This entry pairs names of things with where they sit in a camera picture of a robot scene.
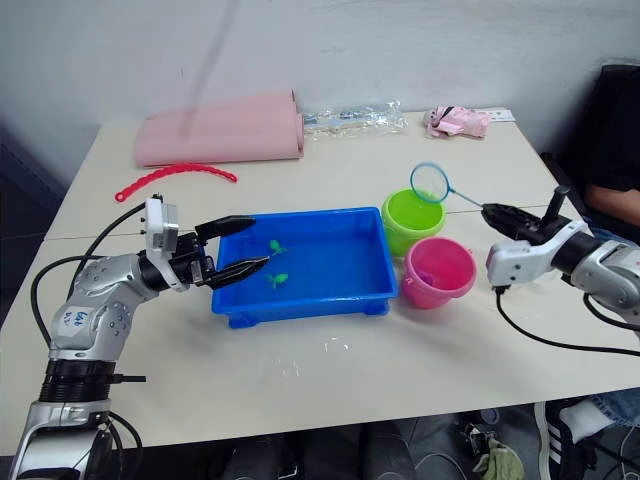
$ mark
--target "green bucket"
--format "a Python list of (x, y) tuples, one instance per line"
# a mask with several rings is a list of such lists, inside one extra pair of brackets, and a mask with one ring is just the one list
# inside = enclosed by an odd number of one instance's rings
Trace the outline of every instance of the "green bucket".
[(404, 256), (418, 240), (437, 234), (444, 217), (441, 203), (427, 203), (410, 188), (389, 195), (382, 205), (382, 222), (391, 253)]

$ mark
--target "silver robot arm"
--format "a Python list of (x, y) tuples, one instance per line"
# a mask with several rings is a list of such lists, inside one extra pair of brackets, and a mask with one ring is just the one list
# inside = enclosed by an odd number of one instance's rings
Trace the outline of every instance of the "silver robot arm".
[(138, 305), (168, 288), (228, 285), (268, 261), (245, 259), (216, 271), (204, 252), (208, 239), (253, 225), (250, 217), (225, 217), (178, 236), (173, 205), (149, 199), (145, 213), (146, 249), (87, 265), (75, 279), (72, 296), (56, 312), (45, 380), (29, 408), (10, 479), (100, 478), (112, 447), (106, 429), (110, 386), (144, 381), (114, 373)]
[(633, 327), (640, 325), (640, 249), (613, 240), (601, 242), (583, 221), (558, 215), (568, 191), (556, 189), (543, 218), (505, 205), (483, 205), (487, 223), (513, 239), (491, 247), (486, 263), (489, 282), (494, 287), (527, 283), (560, 270), (565, 281), (620, 315), (632, 326), (626, 328), (640, 337), (640, 327)]

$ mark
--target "blue plastic tray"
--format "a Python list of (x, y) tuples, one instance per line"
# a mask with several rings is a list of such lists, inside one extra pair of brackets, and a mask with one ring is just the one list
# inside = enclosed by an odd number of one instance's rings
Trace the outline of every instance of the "blue plastic tray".
[[(212, 310), (231, 328), (260, 322), (389, 311), (398, 295), (391, 256), (375, 207), (254, 215), (256, 224), (220, 239), (218, 268), (247, 257), (270, 255), (271, 240), (286, 252), (272, 256), (251, 277), (216, 290)], [(286, 273), (276, 285), (269, 275)]]

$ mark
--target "green toy fish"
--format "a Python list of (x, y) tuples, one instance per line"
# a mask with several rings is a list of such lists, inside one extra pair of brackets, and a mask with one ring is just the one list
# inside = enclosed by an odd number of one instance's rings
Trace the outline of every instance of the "green toy fish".
[(274, 290), (278, 286), (278, 284), (284, 283), (289, 279), (289, 275), (286, 273), (279, 273), (278, 275), (269, 275), (267, 274), (267, 281), (271, 284), (271, 288)]
[(279, 253), (284, 253), (288, 250), (287, 248), (284, 248), (283, 246), (281, 246), (280, 242), (278, 242), (277, 240), (271, 240), (269, 242), (269, 248), (273, 250), (273, 253), (271, 254), (272, 257)]

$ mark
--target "sneaker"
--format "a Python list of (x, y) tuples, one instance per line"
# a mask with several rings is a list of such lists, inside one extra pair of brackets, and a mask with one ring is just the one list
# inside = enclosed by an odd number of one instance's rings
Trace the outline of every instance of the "sneaker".
[(596, 453), (591, 443), (582, 440), (574, 445), (571, 430), (559, 417), (560, 410), (574, 403), (556, 400), (535, 404), (541, 480), (582, 480), (587, 469), (595, 469)]

